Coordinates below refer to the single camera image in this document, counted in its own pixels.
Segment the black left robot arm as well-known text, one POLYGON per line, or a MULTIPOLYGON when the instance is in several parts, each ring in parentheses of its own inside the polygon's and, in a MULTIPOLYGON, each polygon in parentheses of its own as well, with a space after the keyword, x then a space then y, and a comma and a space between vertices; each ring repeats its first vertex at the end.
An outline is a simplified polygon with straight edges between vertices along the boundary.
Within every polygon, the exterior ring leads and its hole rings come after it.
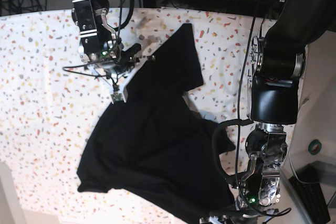
POLYGON ((272 209, 278 201, 280 169, 288 146, 284 126, 298 117, 298 89, 307 57, 306 46, 320 38, 335 17, 335 0, 286 0, 276 23, 264 36, 250 37, 245 59, 251 62, 247 119, 220 123, 212 136, 215 167, 238 190, 234 205, 211 211, 200 223, 256 223, 259 217, 281 217, 289 210, 272 209), (228 126, 255 124, 245 142, 248 167, 227 174, 218 144, 228 126))

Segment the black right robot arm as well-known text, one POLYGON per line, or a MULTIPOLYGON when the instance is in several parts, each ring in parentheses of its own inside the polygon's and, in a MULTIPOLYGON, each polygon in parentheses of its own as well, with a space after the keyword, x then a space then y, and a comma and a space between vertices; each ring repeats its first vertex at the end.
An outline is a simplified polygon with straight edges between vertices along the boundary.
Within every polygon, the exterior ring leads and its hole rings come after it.
POLYGON ((136 43, 125 49, 120 35, 133 15, 134 0, 130 0, 126 19, 120 19, 116 27, 107 21, 108 0, 73 0, 72 3, 71 16, 79 28, 81 67, 90 70, 89 76, 103 80, 113 103, 126 102, 127 85, 143 64, 139 56, 141 45, 136 43))

